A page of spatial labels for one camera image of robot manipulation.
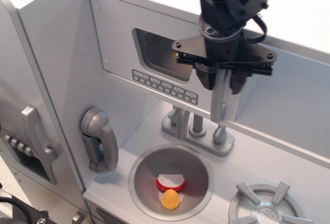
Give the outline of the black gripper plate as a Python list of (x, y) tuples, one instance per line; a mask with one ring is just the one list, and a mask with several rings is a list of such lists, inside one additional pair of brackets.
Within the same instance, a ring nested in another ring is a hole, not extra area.
[(212, 90), (217, 71), (231, 71), (230, 88), (236, 95), (253, 74), (271, 75), (277, 59), (274, 51), (259, 43), (248, 43), (240, 36), (229, 40), (211, 40), (197, 36), (174, 41), (177, 62), (190, 64), (203, 87)]

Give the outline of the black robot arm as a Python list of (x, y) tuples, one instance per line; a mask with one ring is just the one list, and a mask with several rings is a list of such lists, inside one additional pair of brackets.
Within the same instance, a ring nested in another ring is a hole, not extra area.
[(258, 16), (268, 0), (200, 0), (200, 36), (172, 45), (177, 63), (192, 65), (203, 87), (212, 90), (219, 70), (231, 72), (232, 94), (247, 77), (272, 74), (275, 52), (261, 45), (267, 27)]

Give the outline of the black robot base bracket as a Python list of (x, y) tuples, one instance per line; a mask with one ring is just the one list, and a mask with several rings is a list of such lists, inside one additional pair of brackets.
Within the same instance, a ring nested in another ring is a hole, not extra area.
[(39, 211), (2, 188), (1, 184), (1, 223), (56, 223), (48, 211)]

